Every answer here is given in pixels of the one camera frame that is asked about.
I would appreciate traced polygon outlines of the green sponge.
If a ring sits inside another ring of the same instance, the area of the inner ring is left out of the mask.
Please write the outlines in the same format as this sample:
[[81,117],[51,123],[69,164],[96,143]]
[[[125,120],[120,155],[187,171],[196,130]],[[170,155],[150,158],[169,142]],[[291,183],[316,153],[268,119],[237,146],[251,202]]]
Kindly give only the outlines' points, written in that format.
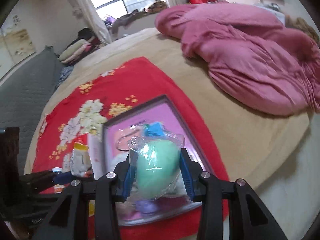
[[180,172],[181,149],[185,138],[181,134],[161,137],[133,136],[127,142],[130,164],[135,169],[134,189],[141,200],[179,197],[182,189]]

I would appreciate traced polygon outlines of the white supplement bottle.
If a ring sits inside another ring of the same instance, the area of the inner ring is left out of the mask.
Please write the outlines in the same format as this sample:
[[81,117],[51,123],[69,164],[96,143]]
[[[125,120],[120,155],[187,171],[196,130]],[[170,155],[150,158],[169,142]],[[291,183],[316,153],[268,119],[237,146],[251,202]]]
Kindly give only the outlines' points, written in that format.
[[61,193],[64,188],[65,188],[65,185],[63,185],[63,177],[62,177],[62,174],[63,174],[63,170],[62,168],[59,168],[59,167],[54,167],[52,169],[52,172],[55,174],[55,177],[53,179],[53,183],[54,183],[54,193],[55,194],[58,194],[58,193]]

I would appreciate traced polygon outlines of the purple cloth item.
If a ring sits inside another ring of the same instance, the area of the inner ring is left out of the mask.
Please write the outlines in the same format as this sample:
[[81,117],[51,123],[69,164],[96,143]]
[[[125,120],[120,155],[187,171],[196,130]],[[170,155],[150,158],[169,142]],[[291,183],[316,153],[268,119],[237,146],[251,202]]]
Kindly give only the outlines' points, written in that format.
[[160,210],[158,200],[148,199],[148,200],[138,200],[135,202],[136,210],[143,214],[156,213]]

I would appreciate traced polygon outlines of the red and white carton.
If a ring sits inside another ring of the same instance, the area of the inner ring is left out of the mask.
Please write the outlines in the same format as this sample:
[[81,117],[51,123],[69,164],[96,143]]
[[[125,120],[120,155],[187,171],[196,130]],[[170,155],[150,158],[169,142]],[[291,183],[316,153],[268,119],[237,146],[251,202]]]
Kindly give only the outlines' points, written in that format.
[[106,171],[103,143],[97,135],[87,134],[87,146],[94,179],[98,180]]

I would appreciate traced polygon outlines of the red floral blanket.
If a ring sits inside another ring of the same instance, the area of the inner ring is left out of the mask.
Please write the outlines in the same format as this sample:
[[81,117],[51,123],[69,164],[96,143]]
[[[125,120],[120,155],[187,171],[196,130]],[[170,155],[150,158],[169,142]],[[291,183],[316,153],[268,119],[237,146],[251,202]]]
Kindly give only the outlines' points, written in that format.
[[163,94],[195,135],[217,177],[228,179],[213,137],[195,105],[173,79],[144,57],[131,59],[58,100],[41,123],[32,171],[61,167],[76,137],[100,134],[107,120]]

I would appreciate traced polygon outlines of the beige bed sheet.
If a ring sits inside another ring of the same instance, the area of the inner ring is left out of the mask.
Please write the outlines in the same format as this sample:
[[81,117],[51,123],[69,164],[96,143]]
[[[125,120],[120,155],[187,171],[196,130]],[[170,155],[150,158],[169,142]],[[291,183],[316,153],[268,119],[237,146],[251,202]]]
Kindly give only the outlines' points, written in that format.
[[139,56],[163,70],[193,102],[232,179],[245,178],[256,188],[268,179],[302,177],[305,162],[299,161],[300,148],[311,116],[302,113],[277,118],[247,109],[213,85],[203,60],[186,59],[180,43],[155,28],[117,40],[81,60],[49,99],[43,115],[49,114],[76,86]]

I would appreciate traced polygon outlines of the blue label card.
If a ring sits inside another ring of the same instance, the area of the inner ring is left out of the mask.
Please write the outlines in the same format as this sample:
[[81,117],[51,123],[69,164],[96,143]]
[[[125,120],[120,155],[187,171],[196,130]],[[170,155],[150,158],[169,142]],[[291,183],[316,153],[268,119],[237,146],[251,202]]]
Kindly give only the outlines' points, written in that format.
[[161,122],[153,122],[144,125],[143,134],[145,137],[163,137],[165,129]]

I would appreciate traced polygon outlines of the purple shallow box tray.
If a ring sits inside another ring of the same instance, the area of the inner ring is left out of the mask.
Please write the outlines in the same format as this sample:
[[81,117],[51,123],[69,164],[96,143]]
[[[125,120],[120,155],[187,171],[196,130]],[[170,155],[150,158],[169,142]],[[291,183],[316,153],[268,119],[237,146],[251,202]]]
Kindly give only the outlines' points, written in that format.
[[[183,135],[185,138],[184,148],[187,150],[191,160],[198,162],[203,170],[212,172],[203,148],[195,138],[195,132],[191,130],[191,126],[185,122],[169,98],[166,95],[161,95],[114,117],[103,125],[102,143],[105,157],[105,173],[113,171],[117,163],[124,161],[129,153],[129,150],[119,153],[115,150],[114,134],[120,129],[137,126],[140,128],[140,136],[138,137],[144,137],[144,125],[153,122],[162,123],[165,135]],[[156,213],[143,214],[136,210],[135,202],[138,200],[141,199],[136,196],[133,185],[127,201],[117,204],[119,225],[134,226],[152,223],[189,212],[201,205],[199,202],[192,202],[185,191],[179,197],[158,198],[160,210]]]

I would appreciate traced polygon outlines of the grey quilted headboard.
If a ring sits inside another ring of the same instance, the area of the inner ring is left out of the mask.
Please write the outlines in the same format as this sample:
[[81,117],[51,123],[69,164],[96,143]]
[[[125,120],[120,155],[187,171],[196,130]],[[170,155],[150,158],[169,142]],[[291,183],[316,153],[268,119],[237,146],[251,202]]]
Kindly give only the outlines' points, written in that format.
[[32,137],[42,111],[55,91],[62,68],[53,47],[46,47],[1,85],[1,128],[20,129],[19,174],[24,172]]

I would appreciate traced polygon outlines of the blue patterned pillow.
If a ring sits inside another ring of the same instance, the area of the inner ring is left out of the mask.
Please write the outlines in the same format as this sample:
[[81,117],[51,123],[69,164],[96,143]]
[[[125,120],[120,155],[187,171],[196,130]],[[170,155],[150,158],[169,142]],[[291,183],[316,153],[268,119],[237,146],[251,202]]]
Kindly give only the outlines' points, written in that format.
[[57,90],[58,87],[70,76],[73,69],[74,69],[74,66],[67,66],[61,69],[59,78],[55,84],[55,90]]

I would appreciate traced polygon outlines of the pink quilt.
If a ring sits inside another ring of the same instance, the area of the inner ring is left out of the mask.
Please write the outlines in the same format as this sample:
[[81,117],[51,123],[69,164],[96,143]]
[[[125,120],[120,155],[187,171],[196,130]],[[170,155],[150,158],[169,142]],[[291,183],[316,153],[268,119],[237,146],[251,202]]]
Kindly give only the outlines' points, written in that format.
[[208,63],[212,81],[258,111],[319,112],[319,47],[271,12],[245,4],[184,4],[161,11],[155,26],[180,40],[185,57]]

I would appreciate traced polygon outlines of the folded clothes stack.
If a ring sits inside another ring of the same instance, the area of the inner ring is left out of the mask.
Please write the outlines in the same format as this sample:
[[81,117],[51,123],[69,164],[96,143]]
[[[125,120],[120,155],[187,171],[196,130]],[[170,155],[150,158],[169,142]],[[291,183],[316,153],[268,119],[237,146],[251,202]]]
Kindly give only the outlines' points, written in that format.
[[74,62],[96,47],[99,47],[99,40],[95,36],[90,37],[88,40],[81,38],[68,46],[58,57],[58,60],[63,64]]

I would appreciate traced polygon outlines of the clothes pile on sill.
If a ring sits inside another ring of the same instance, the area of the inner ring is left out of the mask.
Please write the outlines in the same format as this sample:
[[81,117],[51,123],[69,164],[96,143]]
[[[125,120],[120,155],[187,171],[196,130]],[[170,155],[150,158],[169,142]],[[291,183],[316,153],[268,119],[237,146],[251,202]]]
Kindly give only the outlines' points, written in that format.
[[142,10],[135,9],[131,13],[123,15],[117,19],[112,18],[111,16],[107,16],[103,19],[103,22],[112,34],[117,34],[119,27],[127,27],[134,21],[149,15],[159,13],[162,10],[167,9],[167,7],[168,5],[165,1],[155,1],[152,5],[145,7]]

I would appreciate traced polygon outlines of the white curtain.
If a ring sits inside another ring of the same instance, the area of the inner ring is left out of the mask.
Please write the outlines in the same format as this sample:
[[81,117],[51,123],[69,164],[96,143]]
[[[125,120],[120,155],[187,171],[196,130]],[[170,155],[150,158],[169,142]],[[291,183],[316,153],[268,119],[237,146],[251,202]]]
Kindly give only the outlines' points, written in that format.
[[98,15],[92,1],[76,0],[76,2],[78,3],[87,24],[99,38],[99,41],[104,45],[110,44],[112,42],[112,37],[103,20]]

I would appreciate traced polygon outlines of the wall painting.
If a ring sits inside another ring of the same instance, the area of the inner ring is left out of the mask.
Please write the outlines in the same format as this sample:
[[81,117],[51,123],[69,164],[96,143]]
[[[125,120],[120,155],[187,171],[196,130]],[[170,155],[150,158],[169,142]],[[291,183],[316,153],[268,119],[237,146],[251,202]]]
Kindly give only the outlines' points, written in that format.
[[35,53],[36,48],[26,29],[1,29],[1,79],[14,66]]

